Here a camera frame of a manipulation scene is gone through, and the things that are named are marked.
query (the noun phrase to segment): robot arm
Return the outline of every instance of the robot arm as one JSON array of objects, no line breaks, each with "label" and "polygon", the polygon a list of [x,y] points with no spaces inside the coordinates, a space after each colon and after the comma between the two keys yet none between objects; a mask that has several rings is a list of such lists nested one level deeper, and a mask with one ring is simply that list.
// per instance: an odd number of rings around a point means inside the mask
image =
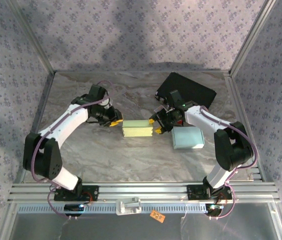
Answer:
[{"label": "robot arm", "polygon": [[[68,109],[54,123],[39,133],[27,135],[24,145],[23,168],[31,171],[31,161],[35,156],[34,173],[43,176],[62,188],[79,195],[82,180],[63,166],[60,148],[70,134],[90,117],[101,126],[112,127],[123,120],[120,111],[115,109],[110,99],[104,99],[107,90],[92,85],[88,94],[75,98]],[[39,141],[44,137],[35,152]]]},{"label": "robot arm", "polygon": [[211,198],[224,188],[232,172],[253,156],[252,147],[248,141],[227,126],[232,126],[246,134],[245,127],[238,121],[231,123],[221,120],[208,113],[207,110],[203,110],[203,107],[195,105],[194,102],[184,102],[178,91],[172,91],[167,101],[172,109],[169,111],[162,109],[150,117],[150,122],[158,121],[160,124],[160,127],[155,130],[157,133],[170,132],[173,126],[183,126],[186,122],[214,138],[217,164],[203,179],[205,189],[202,194],[204,198]]}]

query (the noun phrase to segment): white plastic clip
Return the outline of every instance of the white plastic clip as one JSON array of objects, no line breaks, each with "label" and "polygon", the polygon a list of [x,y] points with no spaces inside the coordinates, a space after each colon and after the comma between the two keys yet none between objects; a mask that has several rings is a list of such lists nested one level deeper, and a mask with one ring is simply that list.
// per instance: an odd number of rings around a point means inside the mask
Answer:
[{"label": "white plastic clip", "polygon": [[68,109],[66,110],[66,113],[69,114],[69,116],[71,116],[71,115],[72,115],[72,112],[71,112],[71,111],[72,111],[72,110],[68,108]]},{"label": "white plastic clip", "polygon": [[117,215],[139,214],[142,211],[139,197],[122,198],[115,202]]}]

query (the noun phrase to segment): metal extrusion bar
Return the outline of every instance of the metal extrusion bar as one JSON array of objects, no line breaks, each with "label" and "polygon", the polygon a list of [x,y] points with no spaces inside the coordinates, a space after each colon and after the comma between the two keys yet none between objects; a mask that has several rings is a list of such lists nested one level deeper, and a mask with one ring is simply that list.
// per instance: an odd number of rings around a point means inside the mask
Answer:
[{"label": "metal extrusion bar", "polygon": [[[64,204],[56,203],[54,207],[60,213],[64,211]],[[152,210],[162,214],[205,214],[207,213],[204,203],[142,203],[142,214],[149,214]],[[19,204],[18,214],[54,214],[48,204]],[[79,214],[115,214],[115,203],[93,203],[84,207],[84,211],[72,211]]]},{"label": "metal extrusion bar", "polygon": [[0,232],[0,240],[10,239],[10,235],[17,216],[18,205],[14,202],[7,205],[7,212]]},{"label": "metal extrusion bar", "polygon": [[266,23],[266,20],[268,19],[268,16],[271,12],[271,9],[275,5],[277,0],[266,0],[256,17],[244,43],[242,44],[241,49],[239,50],[239,53],[237,54],[231,68],[230,68],[230,75],[232,78],[236,76],[238,73],[241,65],[245,61],[250,49],[254,45],[260,31],[262,30],[263,26]]},{"label": "metal extrusion bar", "polygon": [[[245,126],[245,129],[246,129],[247,135],[252,140],[252,142],[254,144],[256,144],[256,141],[254,139],[254,136],[253,136],[253,133],[252,133],[252,129],[251,129],[251,126],[250,126],[247,114],[246,114],[246,112],[244,110],[245,108],[244,108],[243,102],[241,100],[238,87],[237,87],[235,81],[230,77],[229,74],[225,74],[224,75],[224,79],[225,79],[226,87],[227,87],[227,89],[228,89],[228,91],[230,93],[231,101],[234,104],[236,119],[238,121],[240,121],[241,123],[243,123],[243,125]],[[259,162],[257,163],[257,167],[258,167],[258,170],[259,170],[259,174],[260,174],[261,180],[266,181],[265,172],[263,170],[262,165]]]},{"label": "metal extrusion bar", "polygon": [[[188,201],[187,185],[199,182],[135,182],[135,183],[84,183],[83,185],[98,185],[97,203],[114,203],[121,198],[141,198],[142,203],[180,203],[191,202],[212,204],[212,200]],[[273,182],[239,182],[230,183],[235,191],[238,203],[269,203],[279,202],[276,186]],[[18,204],[45,204],[49,193],[48,184],[14,184],[8,202]]]},{"label": "metal extrusion bar", "polygon": [[274,224],[274,229],[279,240],[282,240],[282,221],[277,210],[277,206],[274,202],[267,203],[270,210],[271,218]]},{"label": "metal extrusion bar", "polygon": [[30,44],[34,48],[38,58],[41,60],[42,65],[50,74],[54,74],[54,70],[49,61],[48,56],[40,45],[35,33],[31,29],[27,17],[23,13],[22,8],[19,6],[19,3],[16,0],[5,0],[8,7],[10,8],[12,14],[14,15],[16,21],[19,23],[19,26],[23,30],[24,35],[29,40]]},{"label": "metal extrusion bar", "polygon": [[[41,98],[40,98],[40,101],[37,107],[37,111],[36,111],[36,114],[33,120],[31,132],[38,133],[39,131],[39,126],[40,126],[40,123],[43,117],[43,113],[47,105],[48,97],[50,94],[50,90],[51,90],[54,78],[55,78],[55,74],[50,73],[47,76],[47,79],[46,79],[46,82],[45,82],[45,85],[42,91],[42,95],[41,95]],[[22,183],[25,179],[26,173],[27,171],[25,169],[22,169],[22,171],[20,171],[16,177],[16,182]]]}]

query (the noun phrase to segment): floral wall pattern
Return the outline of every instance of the floral wall pattern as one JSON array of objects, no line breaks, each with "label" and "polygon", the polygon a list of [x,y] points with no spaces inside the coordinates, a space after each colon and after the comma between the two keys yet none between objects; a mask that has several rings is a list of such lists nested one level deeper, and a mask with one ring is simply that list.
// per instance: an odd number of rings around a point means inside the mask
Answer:
[{"label": "floral wall pattern", "polygon": [[235,76],[261,163],[282,200],[282,0]]},{"label": "floral wall pattern", "polygon": [[0,222],[48,73],[0,1]]},{"label": "floral wall pattern", "polygon": [[228,70],[264,0],[18,0],[55,70]]}]

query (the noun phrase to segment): aluminum frame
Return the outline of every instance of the aluminum frame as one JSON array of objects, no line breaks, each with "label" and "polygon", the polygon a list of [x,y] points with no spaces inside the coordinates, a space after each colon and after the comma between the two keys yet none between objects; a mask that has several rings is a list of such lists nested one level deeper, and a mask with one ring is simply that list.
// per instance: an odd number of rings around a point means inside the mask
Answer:
[{"label": "aluminum frame", "polygon": [[[243,102],[239,95],[237,84],[235,83],[233,78],[230,76],[230,74],[225,73],[224,79],[225,79],[226,87],[230,93],[231,101],[234,104],[236,118],[241,123],[243,123],[246,129],[247,135],[252,140],[252,142],[256,144],[247,114],[244,110],[245,108],[244,108]],[[257,167],[258,167],[262,181],[268,183],[267,176],[260,162],[257,163]],[[278,239],[282,240],[282,206],[281,206],[281,203],[276,204],[274,202],[269,202],[268,208],[271,213],[272,222],[274,224],[274,228],[278,236]]]},{"label": "aluminum frame", "polygon": [[241,65],[245,61],[250,49],[252,48],[253,44],[255,43],[261,29],[265,25],[268,16],[271,12],[271,9],[275,5],[277,0],[266,0],[263,6],[260,9],[249,33],[247,34],[244,43],[242,44],[236,58],[233,61],[233,64],[229,70],[230,75],[232,78],[236,76],[238,73]]},{"label": "aluminum frame", "polygon": [[[239,92],[235,82],[230,77],[229,73],[223,72],[226,87],[229,91],[231,101],[234,105],[236,118],[241,121],[246,129],[247,134],[254,142],[252,131],[249,125],[248,118],[244,112],[243,103],[239,96]],[[40,112],[43,113],[52,81],[46,84],[44,96],[41,99],[39,106]],[[40,120],[33,124],[35,129],[38,129]],[[9,198],[7,200],[7,212],[1,228],[0,240],[10,239],[13,225],[20,205],[33,206],[33,204],[46,204],[47,195],[49,193],[48,183],[24,183],[26,171],[23,171],[19,183],[12,186]],[[275,227],[278,239],[282,240],[282,215],[277,204],[280,202],[279,195],[274,182],[264,182],[265,174],[262,166],[258,164],[251,168],[253,176],[252,181],[232,181],[236,193],[236,203],[267,203],[271,213],[272,221]],[[187,185],[200,185],[201,182],[93,182],[84,183],[84,185],[98,185],[99,198],[95,203],[97,205],[113,204],[119,198],[139,197],[141,202],[145,204],[211,204],[211,200],[188,201]],[[64,204],[65,202],[58,201],[57,203],[51,200],[52,204]]]},{"label": "aluminum frame", "polygon": [[50,74],[54,74],[55,71],[49,61],[49,58],[46,55],[45,51],[43,50],[32,28],[30,27],[27,17],[23,13],[22,8],[20,7],[19,3],[16,0],[5,0],[5,2],[8,5],[8,7],[10,8],[16,21],[19,23],[19,26],[21,27],[24,35],[26,36],[26,38],[29,40],[30,44],[34,48],[37,54],[37,57],[40,59],[45,70]]}]

